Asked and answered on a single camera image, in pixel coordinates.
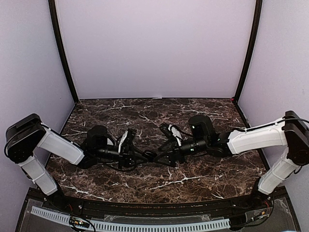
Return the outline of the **black small charging case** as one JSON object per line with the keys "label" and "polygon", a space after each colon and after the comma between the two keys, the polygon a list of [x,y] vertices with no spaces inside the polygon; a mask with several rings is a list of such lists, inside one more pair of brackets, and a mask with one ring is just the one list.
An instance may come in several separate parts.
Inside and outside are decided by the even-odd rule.
{"label": "black small charging case", "polygon": [[147,158],[149,162],[152,162],[157,154],[151,150],[145,150],[143,156]]}

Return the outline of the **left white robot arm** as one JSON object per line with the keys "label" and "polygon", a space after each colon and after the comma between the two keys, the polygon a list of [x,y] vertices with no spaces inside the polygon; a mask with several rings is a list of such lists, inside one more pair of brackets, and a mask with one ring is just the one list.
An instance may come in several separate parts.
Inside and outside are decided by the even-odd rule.
{"label": "left white robot arm", "polygon": [[63,211],[68,207],[68,199],[59,193],[60,187],[37,159],[34,150],[44,149],[82,169],[102,163],[117,171],[131,172],[139,164],[153,160],[134,146],[135,135],[133,129],[128,129],[116,142],[105,126],[96,125],[78,145],[45,125],[37,114],[31,114],[6,130],[4,154],[50,196],[49,203],[56,210]]}

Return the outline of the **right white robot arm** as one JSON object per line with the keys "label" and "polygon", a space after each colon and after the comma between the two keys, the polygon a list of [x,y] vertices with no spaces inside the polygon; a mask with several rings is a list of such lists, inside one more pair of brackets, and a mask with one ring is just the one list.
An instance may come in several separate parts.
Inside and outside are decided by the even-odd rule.
{"label": "right white robot arm", "polygon": [[283,146],[283,154],[256,183],[255,190],[247,198],[246,205],[256,210],[265,202],[265,196],[284,181],[297,168],[309,163],[308,122],[294,111],[268,124],[253,128],[235,129],[217,133],[211,119],[195,115],[188,120],[191,139],[183,140],[180,130],[163,123],[161,131],[169,138],[170,148],[154,158],[154,162],[174,167],[185,157],[201,152],[214,157],[230,157],[246,151]]}

